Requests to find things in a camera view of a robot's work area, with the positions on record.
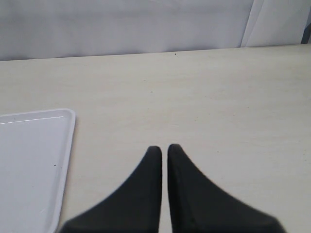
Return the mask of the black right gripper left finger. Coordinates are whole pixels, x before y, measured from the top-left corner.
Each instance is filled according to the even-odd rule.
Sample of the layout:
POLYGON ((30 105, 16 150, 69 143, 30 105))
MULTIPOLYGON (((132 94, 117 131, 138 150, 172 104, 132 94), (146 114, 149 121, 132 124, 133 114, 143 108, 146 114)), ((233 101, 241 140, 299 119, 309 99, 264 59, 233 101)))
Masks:
POLYGON ((68 220, 62 233, 156 233, 162 198, 162 153, 150 146, 127 180, 106 199, 68 220))

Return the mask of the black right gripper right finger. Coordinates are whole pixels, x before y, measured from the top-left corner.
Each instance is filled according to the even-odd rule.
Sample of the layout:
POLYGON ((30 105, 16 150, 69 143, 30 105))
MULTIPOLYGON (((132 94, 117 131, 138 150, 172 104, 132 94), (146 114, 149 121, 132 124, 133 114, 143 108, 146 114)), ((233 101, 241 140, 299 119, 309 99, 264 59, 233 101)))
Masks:
POLYGON ((215 185, 179 144, 168 148, 168 198, 174 233, 283 233, 273 216, 215 185))

